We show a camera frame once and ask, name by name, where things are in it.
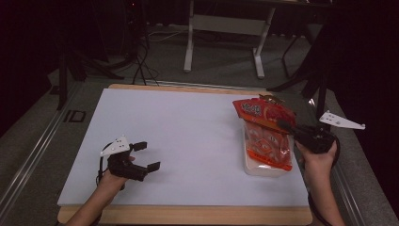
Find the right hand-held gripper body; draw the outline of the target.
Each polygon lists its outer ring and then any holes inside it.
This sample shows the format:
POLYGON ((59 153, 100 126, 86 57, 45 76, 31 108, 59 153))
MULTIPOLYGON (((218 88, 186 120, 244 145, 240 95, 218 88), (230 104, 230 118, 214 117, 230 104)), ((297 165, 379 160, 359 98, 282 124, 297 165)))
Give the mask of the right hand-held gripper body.
POLYGON ((316 126, 298 125, 293 129, 295 140, 313 153, 327 153, 333 142, 338 142, 338 138, 329 131, 327 126, 335 126, 348 129, 364 130, 366 125, 350 121, 346 118, 326 111, 320 118, 316 126))

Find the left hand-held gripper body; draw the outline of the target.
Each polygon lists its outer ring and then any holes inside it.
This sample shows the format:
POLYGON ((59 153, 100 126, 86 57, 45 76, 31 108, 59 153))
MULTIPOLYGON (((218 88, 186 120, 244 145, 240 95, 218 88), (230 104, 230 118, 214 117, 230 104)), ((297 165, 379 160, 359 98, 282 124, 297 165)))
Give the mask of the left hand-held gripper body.
POLYGON ((142 182, 148 174, 147 168, 132 163, 130 144, 126 136, 121 136, 105 145, 100 152, 100 170, 107 156, 107 168, 113 175, 142 182))

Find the orange packet of round snacks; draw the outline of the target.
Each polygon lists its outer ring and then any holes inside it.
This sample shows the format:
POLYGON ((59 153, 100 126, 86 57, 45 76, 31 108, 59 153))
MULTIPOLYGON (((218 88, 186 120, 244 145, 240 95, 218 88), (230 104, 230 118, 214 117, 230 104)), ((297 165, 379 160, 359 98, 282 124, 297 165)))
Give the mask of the orange packet of round snacks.
POLYGON ((279 98, 262 94, 232 102, 238 117, 244 121, 249 158, 275 169, 290 171, 293 166, 289 131, 278 122, 287 122, 288 127, 296 126, 295 112, 282 103, 279 98))

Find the gold snack packet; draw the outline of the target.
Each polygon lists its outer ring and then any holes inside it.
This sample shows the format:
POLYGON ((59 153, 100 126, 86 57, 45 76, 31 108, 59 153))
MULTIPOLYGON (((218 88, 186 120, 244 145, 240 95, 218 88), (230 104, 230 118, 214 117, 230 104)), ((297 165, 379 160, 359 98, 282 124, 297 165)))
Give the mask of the gold snack packet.
POLYGON ((259 98, 262 100, 265 100, 268 103, 274 104, 274 105, 282 105, 284 103, 283 100, 281 100, 278 97, 275 97, 273 95, 259 95, 259 98))

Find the white divided lunch box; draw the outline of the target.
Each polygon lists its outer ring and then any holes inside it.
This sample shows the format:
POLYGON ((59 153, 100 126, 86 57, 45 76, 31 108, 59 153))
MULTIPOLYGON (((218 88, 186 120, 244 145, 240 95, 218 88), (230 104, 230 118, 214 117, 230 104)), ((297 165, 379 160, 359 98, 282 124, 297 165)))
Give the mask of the white divided lunch box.
POLYGON ((292 138, 256 124, 245 123, 244 157, 246 174, 280 177, 293 168, 292 138))

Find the person's left hand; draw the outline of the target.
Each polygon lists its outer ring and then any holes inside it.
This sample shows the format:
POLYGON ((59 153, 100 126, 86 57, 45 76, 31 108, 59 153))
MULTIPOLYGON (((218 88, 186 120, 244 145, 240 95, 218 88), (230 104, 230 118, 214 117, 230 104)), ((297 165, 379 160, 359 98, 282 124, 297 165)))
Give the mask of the person's left hand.
POLYGON ((119 177, 116 175, 113 175, 109 170, 107 170, 104 173, 102 182, 108 187, 108 188, 115 188, 117 190, 122 190, 125 186, 127 179, 123 177, 119 177))

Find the person's right hand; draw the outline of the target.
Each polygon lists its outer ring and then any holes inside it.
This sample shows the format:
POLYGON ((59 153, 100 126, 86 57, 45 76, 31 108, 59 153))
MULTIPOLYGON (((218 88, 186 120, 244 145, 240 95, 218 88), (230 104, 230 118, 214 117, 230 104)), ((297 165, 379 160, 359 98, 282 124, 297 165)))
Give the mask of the person's right hand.
POLYGON ((329 176, 338 150, 336 142, 332 143, 326 153, 313 153, 299 141, 295 145, 302 154, 304 170, 308 176, 329 176))

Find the black metal stand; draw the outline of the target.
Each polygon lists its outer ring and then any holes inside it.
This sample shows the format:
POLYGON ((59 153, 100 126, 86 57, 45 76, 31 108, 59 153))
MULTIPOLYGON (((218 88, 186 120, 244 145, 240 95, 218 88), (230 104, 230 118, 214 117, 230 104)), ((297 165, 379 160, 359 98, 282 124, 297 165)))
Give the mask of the black metal stand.
POLYGON ((300 95, 303 99, 309 101, 315 93, 318 93, 315 118, 319 119, 325 109, 327 78, 330 67, 329 53, 326 51, 328 51, 328 35, 324 31, 321 31, 295 72, 295 77, 281 85, 268 88, 268 90, 279 92, 303 81, 307 81, 305 87, 300 91, 300 95))

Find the white table sheet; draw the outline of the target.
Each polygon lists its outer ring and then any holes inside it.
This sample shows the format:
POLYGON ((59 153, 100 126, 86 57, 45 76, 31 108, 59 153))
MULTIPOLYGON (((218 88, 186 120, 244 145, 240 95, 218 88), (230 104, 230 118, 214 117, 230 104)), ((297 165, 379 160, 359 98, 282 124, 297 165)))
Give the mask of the white table sheet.
POLYGON ((137 205, 305 206, 298 168, 278 178, 244 170, 242 122, 233 94, 104 89, 58 203, 84 202, 96 187, 100 152, 125 136, 145 141, 136 163, 158 162, 143 181, 128 181, 114 200, 137 205))

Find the black floor plate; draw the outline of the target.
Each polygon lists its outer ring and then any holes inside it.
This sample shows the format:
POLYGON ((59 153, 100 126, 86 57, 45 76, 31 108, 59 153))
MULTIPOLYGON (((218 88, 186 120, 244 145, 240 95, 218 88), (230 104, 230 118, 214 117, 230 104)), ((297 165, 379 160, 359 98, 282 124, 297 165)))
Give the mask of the black floor plate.
POLYGON ((64 117, 64 122, 83 122, 87 113, 80 110, 69 110, 64 117))

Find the black tripod stand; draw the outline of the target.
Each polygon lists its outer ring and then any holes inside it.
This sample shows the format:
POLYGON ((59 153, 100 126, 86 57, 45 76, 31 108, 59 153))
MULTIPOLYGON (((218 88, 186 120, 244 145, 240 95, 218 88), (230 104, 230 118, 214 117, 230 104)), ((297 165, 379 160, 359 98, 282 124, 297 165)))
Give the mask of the black tripod stand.
POLYGON ((68 100, 68 72, 71 72, 75 80, 84 81, 86 79, 87 75, 82 63, 87 63, 95 71, 108 78, 120 79, 120 76, 110 72, 106 67, 85 56, 83 53, 69 48, 63 49, 59 54, 58 110, 62 109, 68 100))

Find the metal floor rail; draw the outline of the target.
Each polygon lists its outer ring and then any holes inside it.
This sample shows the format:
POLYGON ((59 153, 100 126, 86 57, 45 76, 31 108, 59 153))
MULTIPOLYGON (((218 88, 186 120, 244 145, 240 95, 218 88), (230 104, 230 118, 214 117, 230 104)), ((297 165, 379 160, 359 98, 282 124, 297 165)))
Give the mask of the metal floor rail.
POLYGON ((67 101, 57 110, 55 115, 51 118, 49 124, 35 144, 35 147, 29 154, 25 154, 25 161, 14 174, 11 182, 8 184, 7 190, 0 196, 0 221, 4 220, 22 190, 29 180, 30 175, 38 165, 41 157, 44 155, 49 143, 51 142, 54 134, 56 133, 59 124, 67 115, 67 108, 70 106, 72 99, 76 92, 82 87, 81 83, 74 83, 67 94, 67 101))
MULTIPOLYGON (((313 98, 309 100, 309 103, 315 107, 315 117, 319 123, 321 123, 326 129, 331 130, 335 135, 338 136, 343 149, 343 136, 339 134, 340 130, 364 130, 366 125, 364 123, 357 123, 338 115, 334 111, 331 111, 329 106, 322 98, 313 98)), ((339 191, 341 202, 344 206, 344 210, 349 219, 349 226, 364 226, 364 219, 359 210, 358 203, 354 197, 354 193, 349 184, 349 180, 344 175, 343 161, 340 159, 332 170, 333 182, 335 183, 336 189, 339 191)))

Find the white metal desk frame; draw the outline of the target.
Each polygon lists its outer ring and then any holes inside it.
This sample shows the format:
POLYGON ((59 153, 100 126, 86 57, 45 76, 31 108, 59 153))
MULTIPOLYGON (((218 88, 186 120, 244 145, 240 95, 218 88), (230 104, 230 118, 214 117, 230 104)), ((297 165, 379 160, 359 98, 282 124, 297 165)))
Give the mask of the white metal desk frame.
POLYGON ((260 38, 258 46, 252 49, 252 56, 257 77, 259 79, 264 79, 265 74, 263 70, 261 53, 276 9, 269 9, 266 13, 266 19, 261 21, 211 15, 200 15, 194 12, 194 6, 195 0, 190 0, 188 17, 188 38, 184 59, 184 71, 186 73, 190 73, 192 70, 192 59, 194 52, 194 31, 201 30, 223 32, 241 35, 252 35, 258 36, 260 38))

